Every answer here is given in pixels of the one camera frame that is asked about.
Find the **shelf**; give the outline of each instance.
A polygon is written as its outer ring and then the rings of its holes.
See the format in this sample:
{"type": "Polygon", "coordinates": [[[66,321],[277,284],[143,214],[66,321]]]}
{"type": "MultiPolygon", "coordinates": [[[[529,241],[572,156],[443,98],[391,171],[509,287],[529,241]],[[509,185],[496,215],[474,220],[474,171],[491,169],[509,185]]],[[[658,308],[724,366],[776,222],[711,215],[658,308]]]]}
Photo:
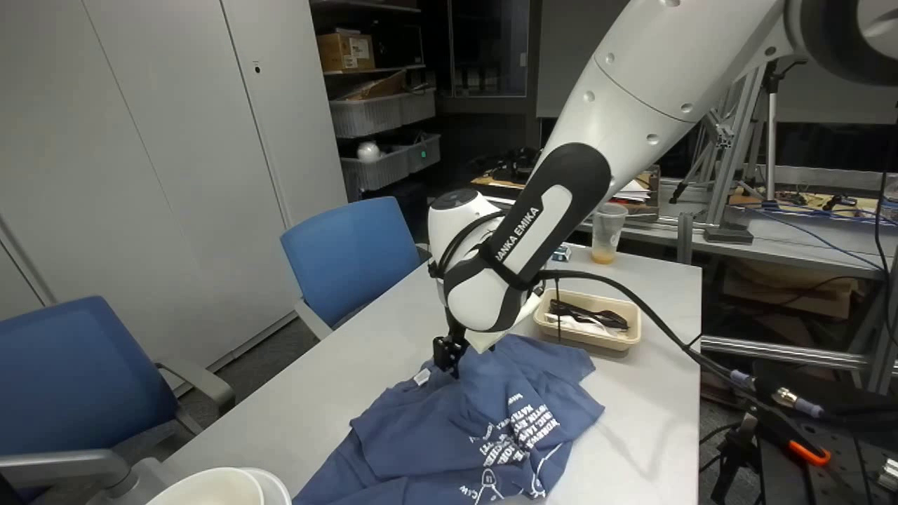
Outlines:
{"type": "Polygon", "coordinates": [[[377,164],[342,156],[342,175],[352,194],[387,187],[411,175],[419,175],[440,161],[440,134],[430,134],[422,144],[401,147],[377,164]]]}
{"type": "Polygon", "coordinates": [[[404,64],[404,68],[366,68],[366,71],[327,71],[327,75],[380,75],[380,74],[401,74],[401,71],[423,71],[428,64],[404,64]]]}
{"type": "Polygon", "coordinates": [[[311,0],[311,8],[373,8],[373,11],[422,13],[419,5],[401,5],[387,0],[311,0]]]}
{"type": "Polygon", "coordinates": [[[336,137],[366,137],[435,117],[435,91],[331,100],[336,137]]]}

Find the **blue cloth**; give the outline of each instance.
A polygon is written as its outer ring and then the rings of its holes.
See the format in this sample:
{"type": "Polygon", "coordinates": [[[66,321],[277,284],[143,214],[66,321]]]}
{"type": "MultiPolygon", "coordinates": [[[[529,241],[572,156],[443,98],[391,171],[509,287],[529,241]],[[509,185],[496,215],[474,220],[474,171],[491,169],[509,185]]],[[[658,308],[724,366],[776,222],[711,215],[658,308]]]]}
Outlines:
{"type": "Polygon", "coordinates": [[[604,412],[579,385],[593,371],[585,351],[524,337],[468,351],[458,380],[428,363],[352,422],[294,505],[541,499],[604,412]]]}

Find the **blue chair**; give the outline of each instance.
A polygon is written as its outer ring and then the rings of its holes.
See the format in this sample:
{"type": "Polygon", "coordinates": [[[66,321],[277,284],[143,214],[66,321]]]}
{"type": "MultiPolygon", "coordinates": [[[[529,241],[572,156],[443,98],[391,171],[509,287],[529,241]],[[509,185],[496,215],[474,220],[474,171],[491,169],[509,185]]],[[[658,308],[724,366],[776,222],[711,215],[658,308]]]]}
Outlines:
{"type": "Polygon", "coordinates": [[[301,284],[298,314],[321,340],[422,265],[392,197],[318,214],[280,245],[301,284]]]}
{"type": "MultiPolygon", "coordinates": [[[[233,391],[206,371],[172,371],[223,409],[233,391]]],[[[197,431],[157,366],[101,298],[0,322],[0,478],[16,490],[80,481],[127,486],[130,462],[197,431]]]]}

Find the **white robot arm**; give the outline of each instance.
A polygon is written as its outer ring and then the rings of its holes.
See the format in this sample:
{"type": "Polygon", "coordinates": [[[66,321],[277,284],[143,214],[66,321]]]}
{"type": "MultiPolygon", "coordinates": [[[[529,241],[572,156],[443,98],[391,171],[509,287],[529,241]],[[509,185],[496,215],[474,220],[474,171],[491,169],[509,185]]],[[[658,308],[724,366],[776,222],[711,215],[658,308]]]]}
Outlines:
{"type": "Polygon", "coordinates": [[[788,30],[785,11],[785,0],[632,0],[590,55],[502,222],[458,236],[491,204],[471,200],[433,210],[450,322],[505,330],[545,260],[604,197],[658,164],[749,64],[784,55],[769,40],[788,30]]]}

